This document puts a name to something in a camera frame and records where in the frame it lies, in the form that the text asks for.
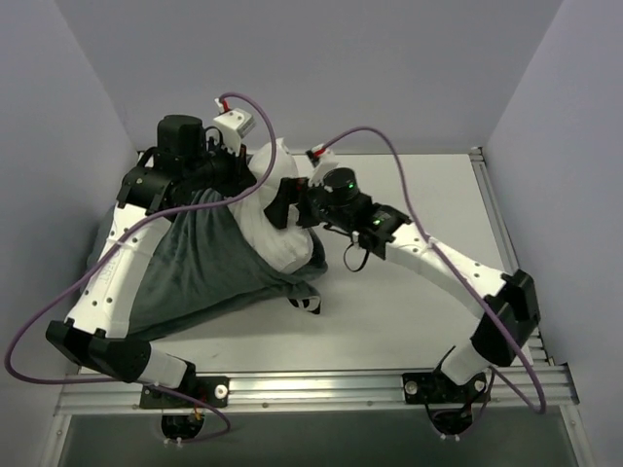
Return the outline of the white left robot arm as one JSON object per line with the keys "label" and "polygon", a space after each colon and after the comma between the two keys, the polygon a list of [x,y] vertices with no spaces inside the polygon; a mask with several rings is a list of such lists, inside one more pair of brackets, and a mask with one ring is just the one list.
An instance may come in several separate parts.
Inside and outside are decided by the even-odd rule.
{"label": "white left robot arm", "polygon": [[71,362],[120,381],[160,385],[162,397],[175,408],[195,400],[193,365],[130,337],[130,315],[148,265],[180,207],[199,190],[233,197],[255,184],[242,143],[254,126],[253,117],[240,109],[214,119],[213,137],[196,117],[167,115],[159,121],[156,145],[122,181],[99,256],[102,267],[66,318],[51,322],[46,331],[48,342]]}

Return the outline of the white pillow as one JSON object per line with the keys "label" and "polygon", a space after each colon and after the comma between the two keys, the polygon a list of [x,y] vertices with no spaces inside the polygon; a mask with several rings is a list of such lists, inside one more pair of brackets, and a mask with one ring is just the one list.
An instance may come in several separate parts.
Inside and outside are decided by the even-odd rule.
{"label": "white pillow", "polygon": [[248,197],[228,206],[238,228],[251,248],[273,269],[293,273],[312,258],[312,235],[296,224],[298,211],[290,205],[286,212],[287,222],[278,224],[267,216],[268,208],[275,200],[283,178],[299,175],[297,164],[279,137],[275,144],[267,143],[248,161],[251,173],[260,178],[266,173],[275,157],[274,166],[262,186]]}

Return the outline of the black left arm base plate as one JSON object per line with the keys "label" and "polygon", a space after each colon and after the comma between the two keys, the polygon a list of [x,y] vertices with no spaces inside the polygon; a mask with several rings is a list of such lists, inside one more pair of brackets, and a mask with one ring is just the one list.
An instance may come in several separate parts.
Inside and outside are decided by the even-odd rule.
{"label": "black left arm base plate", "polygon": [[228,405],[230,381],[221,375],[195,376],[188,387],[144,386],[138,407],[144,410],[190,409],[203,403],[222,409]]}

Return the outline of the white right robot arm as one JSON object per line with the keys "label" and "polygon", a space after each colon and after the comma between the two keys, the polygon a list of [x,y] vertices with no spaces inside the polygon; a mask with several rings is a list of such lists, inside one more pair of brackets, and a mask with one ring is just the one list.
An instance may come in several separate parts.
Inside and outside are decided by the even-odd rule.
{"label": "white right robot arm", "polygon": [[407,214],[363,194],[350,168],[328,171],[317,185],[308,178],[282,179],[264,212],[282,230],[292,209],[298,211],[299,226],[327,224],[342,230],[366,252],[439,287],[478,319],[473,335],[442,358],[432,378],[433,392],[443,401],[455,401],[488,367],[510,366],[539,324],[534,281],[528,273],[489,268],[426,238]]}

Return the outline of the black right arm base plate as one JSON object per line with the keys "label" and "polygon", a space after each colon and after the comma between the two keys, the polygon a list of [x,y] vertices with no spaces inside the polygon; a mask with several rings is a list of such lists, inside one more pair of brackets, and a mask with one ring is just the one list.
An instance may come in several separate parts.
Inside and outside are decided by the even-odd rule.
{"label": "black right arm base plate", "polygon": [[486,400],[488,382],[479,373],[467,383],[458,385],[441,372],[415,372],[402,375],[405,402],[410,405],[465,405]]}

